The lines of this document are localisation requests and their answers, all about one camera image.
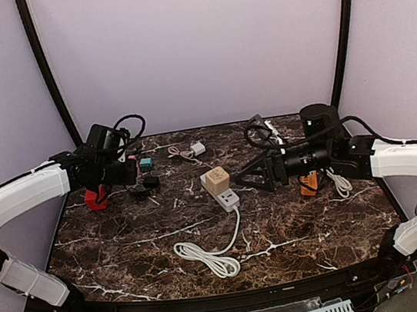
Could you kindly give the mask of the white power strip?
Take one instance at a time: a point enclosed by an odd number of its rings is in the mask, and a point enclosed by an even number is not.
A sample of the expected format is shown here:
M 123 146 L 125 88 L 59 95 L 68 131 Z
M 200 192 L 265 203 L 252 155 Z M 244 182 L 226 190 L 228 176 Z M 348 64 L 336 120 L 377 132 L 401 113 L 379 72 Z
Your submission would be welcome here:
M 206 180 L 204 174 L 200 176 L 200 181 L 202 182 L 203 188 L 206 189 L 206 191 L 211 195 L 211 197 L 213 197 L 216 200 L 216 202 L 218 202 L 219 205 L 228 213 L 240 207 L 240 197 L 231 188 L 226 189 L 226 191 L 223 191 L 218 195 L 214 195 L 206 187 Z

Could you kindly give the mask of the white usb charger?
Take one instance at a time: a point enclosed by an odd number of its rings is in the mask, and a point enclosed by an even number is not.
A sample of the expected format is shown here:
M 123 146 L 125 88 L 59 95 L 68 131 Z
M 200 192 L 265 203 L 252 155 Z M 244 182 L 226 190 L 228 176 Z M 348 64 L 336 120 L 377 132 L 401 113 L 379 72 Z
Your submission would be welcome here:
M 193 144 L 190 147 L 190 149 L 191 149 L 191 152 L 193 154 L 193 157 L 198 157 L 200 154 L 203 154 L 203 153 L 206 152 L 206 147 L 201 142 L 197 142 L 197 143 Z

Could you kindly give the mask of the black plug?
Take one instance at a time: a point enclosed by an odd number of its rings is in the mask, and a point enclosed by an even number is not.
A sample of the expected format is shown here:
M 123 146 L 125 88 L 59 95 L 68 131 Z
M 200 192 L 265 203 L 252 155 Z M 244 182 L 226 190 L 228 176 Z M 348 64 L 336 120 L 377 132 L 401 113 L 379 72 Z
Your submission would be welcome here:
M 158 188 L 160 186 L 160 178 L 157 176 L 146 176 L 143 178 L 142 185 L 144 188 Z

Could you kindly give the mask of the orange power strip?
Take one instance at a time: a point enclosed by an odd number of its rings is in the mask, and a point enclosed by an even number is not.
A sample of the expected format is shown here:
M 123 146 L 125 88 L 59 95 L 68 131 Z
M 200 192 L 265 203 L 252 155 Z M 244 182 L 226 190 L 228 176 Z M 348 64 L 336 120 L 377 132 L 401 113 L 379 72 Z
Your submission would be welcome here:
M 301 185 L 301 194 L 306 197 L 314 197 L 318 192 L 318 179 L 316 171 L 312 171 L 306 176 L 299 177 L 299 184 Z

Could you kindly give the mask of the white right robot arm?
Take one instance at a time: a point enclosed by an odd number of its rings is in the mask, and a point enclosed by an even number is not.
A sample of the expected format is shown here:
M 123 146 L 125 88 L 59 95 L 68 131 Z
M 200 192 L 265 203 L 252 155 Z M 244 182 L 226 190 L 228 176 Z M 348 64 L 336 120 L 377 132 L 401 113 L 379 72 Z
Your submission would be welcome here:
M 270 192 L 277 184 L 288 184 L 290 177 L 317 170 L 356 180 L 417 177 L 417 139 L 385 138 L 356 116 L 340 118 L 333 105 L 308 105 L 299 117 L 304 139 L 281 144 L 266 122 L 249 121 L 245 140 L 262 153 L 235 176 L 236 184 Z M 381 259 L 405 259 L 417 251 L 417 215 L 390 228 L 380 246 Z

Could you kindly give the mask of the teal usb charger plug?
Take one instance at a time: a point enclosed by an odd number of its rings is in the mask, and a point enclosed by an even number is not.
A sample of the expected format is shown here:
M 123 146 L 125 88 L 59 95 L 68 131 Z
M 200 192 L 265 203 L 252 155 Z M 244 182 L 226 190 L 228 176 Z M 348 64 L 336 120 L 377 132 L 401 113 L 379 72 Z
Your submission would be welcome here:
M 151 171 L 154 167 L 152 158 L 142 158 L 139 160 L 139 169 L 142 172 Z

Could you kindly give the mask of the beige cube socket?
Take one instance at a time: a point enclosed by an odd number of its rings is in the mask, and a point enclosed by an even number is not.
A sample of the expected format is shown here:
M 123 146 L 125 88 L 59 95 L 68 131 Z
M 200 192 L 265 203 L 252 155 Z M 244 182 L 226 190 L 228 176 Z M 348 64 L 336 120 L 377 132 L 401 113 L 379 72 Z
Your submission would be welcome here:
M 230 188 L 230 175 L 221 166 L 207 171 L 204 176 L 206 190 L 212 195 L 220 195 Z

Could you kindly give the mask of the red cube socket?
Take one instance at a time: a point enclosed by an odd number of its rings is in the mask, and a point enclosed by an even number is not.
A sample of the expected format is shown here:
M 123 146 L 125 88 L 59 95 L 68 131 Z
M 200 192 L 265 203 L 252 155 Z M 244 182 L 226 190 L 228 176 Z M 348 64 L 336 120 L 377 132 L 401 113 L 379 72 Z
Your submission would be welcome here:
M 90 211 L 103 211 L 108 207 L 108 194 L 103 185 L 98 186 L 98 191 L 85 191 L 85 204 Z

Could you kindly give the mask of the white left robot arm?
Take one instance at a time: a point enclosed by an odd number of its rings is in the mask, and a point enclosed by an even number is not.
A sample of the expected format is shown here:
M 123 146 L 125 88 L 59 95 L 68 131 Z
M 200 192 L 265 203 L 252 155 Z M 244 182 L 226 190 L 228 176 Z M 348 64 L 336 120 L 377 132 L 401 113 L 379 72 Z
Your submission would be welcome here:
M 128 149 L 144 134 L 146 120 L 138 114 L 121 117 L 113 126 L 93 124 L 74 151 L 51 156 L 38 167 L 0 184 L 0 229 L 17 217 L 81 188 L 93 193 L 92 203 L 107 202 L 114 186 L 136 184 L 138 166 Z M 67 307 L 82 300 L 68 281 L 24 263 L 0 248 L 0 284 L 44 301 Z

